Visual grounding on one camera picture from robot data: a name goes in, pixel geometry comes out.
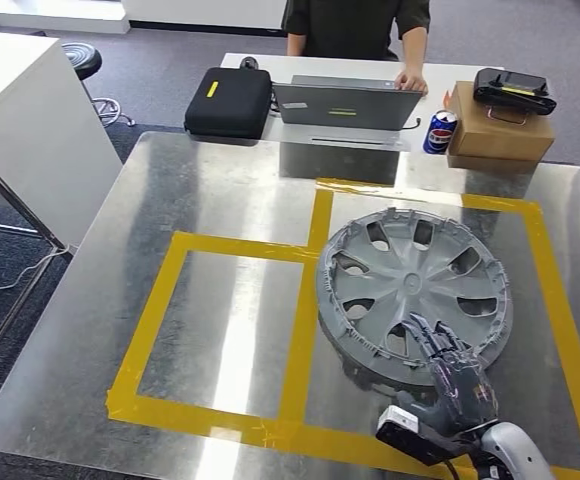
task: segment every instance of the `stool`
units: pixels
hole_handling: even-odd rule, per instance
[[[125,118],[125,123],[128,127],[136,125],[135,120],[122,112],[121,105],[116,100],[112,98],[92,98],[90,96],[90,92],[83,84],[84,80],[95,75],[103,65],[104,60],[98,50],[87,43],[65,43],[63,45],[63,48],[64,52],[68,57],[68,60],[74,67],[76,76],[81,80],[83,89],[90,98],[90,102],[95,107],[95,110],[96,110],[104,127],[109,127],[119,118]]]

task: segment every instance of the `pepsi can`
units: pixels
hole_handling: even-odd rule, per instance
[[[439,110],[432,116],[428,133],[424,140],[427,153],[445,153],[457,128],[457,116],[448,110]]]

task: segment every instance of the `laptop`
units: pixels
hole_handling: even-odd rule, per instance
[[[385,87],[274,84],[273,88],[284,123],[327,127],[401,130],[421,98],[421,92]]]
[[[394,90],[394,80],[367,80],[365,78],[318,77],[315,75],[293,75],[292,85],[315,87],[350,87]]]

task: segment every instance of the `desk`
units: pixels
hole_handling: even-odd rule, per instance
[[[514,325],[488,369],[500,414],[580,478],[565,470],[580,470],[580,167],[494,176],[402,153],[380,198],[283,176],[279,155],[142,136],[0,391],[0,451],[168,480],[449,478],[369,437],[388,400],[347,377],[314,310],[295,319],[298,295],[314,302],[311,252],[392,205],[467,224],[504,264]],[[464,192],[513,200],[464,208]],[[249,242],[308,247],[264,260],[276,247]]]
[[[78,245],[121,170],[58,39],[0,33],[0,179]]]
[[[350,77],[372,80],[394,80],[403,69],[401,62],[375,62],[367,60],[342,60],[333,58],[285,57],[277,55],[253,55],[227,53],[221,62],[224,68],[239,68],[241,60],[254,56],[259,68],[267,70],[273,82],[291,83],[293,75],[323,77]],[[415,125],[418,117],[421,125],[415,130],[391,132],[383,130],[320,127],[315,125],[285,125],[278,116],[270,115],[262,138],[278,142],[337,144],[338,140],[359,140],[359,148],[423,152],[424,138],[430,118],[443,108],[446,92],[452,93],[459,80],[472,82],[481,66],[425,64],[424,76],[429,93],[415,108],[405,125]]]

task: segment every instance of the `yellow tape square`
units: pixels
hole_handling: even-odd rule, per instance
[[[175,232],[139,319],[106,406],[112,420],[173,430],[326,460],[365,465],[430,478],[451,479],[445,466],[426,467],[369,435],[304,423],[312,351],[316,328],[314,276],[316,260],[328,240],[335,192],[457,205],[522,215],[535,257],[544,300],[564,376],[580,428],[580,341],[541,208],[524,200],[470,194],[445,194],[354,184],[317,182],[307,246]],[[177,280],[189,251],[282,260],[303,264],[293,333],[277,418],[224,412],[212,408],[138,395],[137,390]],[[227,437],[225,432],[230,433]],[[476,479],[467,458],[455,462],[462,479]],[[559,480],[579,480],[580,471],[553,467]]]

